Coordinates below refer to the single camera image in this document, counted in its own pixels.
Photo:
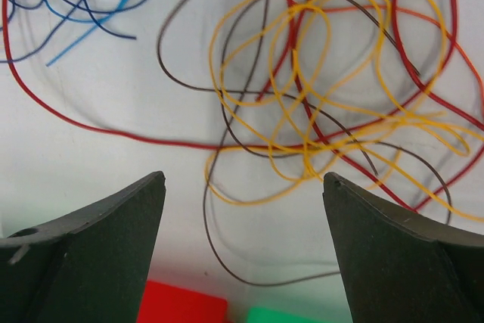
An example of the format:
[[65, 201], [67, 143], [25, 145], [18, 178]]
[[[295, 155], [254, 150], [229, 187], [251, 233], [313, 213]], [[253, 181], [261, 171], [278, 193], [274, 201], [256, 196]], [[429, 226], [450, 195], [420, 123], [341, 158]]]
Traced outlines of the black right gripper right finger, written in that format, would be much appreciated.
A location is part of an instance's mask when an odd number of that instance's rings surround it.
[[481, 322], [483, 236], [330, 172], [326, 212], [354, 322]]

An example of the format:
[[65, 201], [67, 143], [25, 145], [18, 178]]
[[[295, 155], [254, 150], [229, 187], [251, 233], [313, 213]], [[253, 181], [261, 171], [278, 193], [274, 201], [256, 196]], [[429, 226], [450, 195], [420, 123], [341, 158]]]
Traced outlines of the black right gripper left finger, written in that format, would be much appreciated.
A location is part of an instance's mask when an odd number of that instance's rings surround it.
[[135, 322], [166, 196], [152, 172], [1, 240], [3, 322]]

